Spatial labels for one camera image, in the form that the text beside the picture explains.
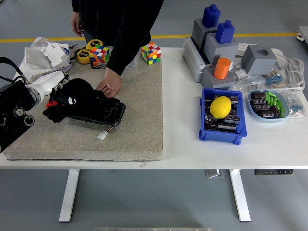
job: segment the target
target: desk control panel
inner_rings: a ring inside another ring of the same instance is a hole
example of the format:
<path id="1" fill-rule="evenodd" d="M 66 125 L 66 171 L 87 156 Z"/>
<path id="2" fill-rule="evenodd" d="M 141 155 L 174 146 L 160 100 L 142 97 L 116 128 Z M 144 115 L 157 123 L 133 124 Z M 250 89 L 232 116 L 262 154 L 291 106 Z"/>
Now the desk control panel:
<path id="1" fill-rule="evenodd" d="M 255 175 L 290 175 L 293 169 L 255 169 Z"/>

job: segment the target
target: yellow lemon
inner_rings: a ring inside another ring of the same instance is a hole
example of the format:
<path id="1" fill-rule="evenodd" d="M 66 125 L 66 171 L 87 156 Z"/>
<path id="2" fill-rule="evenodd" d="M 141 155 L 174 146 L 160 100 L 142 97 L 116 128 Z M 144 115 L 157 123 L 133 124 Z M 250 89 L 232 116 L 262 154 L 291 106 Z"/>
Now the yellow lemon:
<path id="1" fill-rule="evenodd" d="M 226 117 L 231 110 L 231 100 L 226 96 L 217 97 L 210 106 L 210 112 L 216 119 Z"/>

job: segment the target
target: gray floor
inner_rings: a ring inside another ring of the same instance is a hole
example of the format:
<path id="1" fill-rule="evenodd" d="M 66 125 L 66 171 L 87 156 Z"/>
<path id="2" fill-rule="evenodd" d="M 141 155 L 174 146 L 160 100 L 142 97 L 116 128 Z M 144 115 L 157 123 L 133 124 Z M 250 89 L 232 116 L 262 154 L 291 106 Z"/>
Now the gray floor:
<path id="1" fill-rule="evenodd" d="M 165 0 L 153 35 L 191 34 L 207 0 Z M 220 22 L 236 34 L 297 33 L 307 26 L 306 0 L 216 1 Z M 70 1 L 2 0 L 0 39 L 73 37 Z M 295 37 L 236 38 L 268 45 L 308 61 L 308 45 Z M 183 39 L 154 39 L 181 47 Z M 0 56 L 19 64 L 30 42 L 0 43 Z M 0 65 L 0 75 L 15 71 Z M 255 176 L 242 170 L 251 222 L 239 222 L 228 171 L 207 180 L 202 170 L 82 170 L 71 223 L 58 223 L 68 170 L 0 170 L 0 230 L 93 231 L 95 227 L 213 227 L 217 231 L 308 230 L 308 170 Z"/>

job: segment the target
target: table leg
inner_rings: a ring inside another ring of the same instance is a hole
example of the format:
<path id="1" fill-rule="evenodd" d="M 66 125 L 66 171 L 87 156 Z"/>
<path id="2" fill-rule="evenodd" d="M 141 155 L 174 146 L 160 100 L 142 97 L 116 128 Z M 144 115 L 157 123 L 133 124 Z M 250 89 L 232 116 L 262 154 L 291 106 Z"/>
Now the table leg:
<path id="1" fill-rule="evenodd" d="M 230 176 L 240 221 L 251 221 L 240 169 L 230 169 Z"/>
<path id="2" fill-rule="evenodd" d="M 79 169 L 69 169 L 59 222 L 70 222 L 74 205 Z"/>

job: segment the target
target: person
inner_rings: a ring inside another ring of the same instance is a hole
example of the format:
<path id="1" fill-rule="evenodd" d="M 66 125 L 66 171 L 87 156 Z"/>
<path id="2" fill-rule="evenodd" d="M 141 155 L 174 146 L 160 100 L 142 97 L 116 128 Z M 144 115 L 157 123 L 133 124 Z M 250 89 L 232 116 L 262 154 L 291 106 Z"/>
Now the person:
<path id="1" fill-rule="evenodd" d="M 99 39 L 113 46 L 103 80 L 97 85 L 106 97 L 121 90 L 121 75 L 140 47 L 151 41 L 150 30 L 164 0 L 72 0 L 73 32 L 86 42 Z"/>

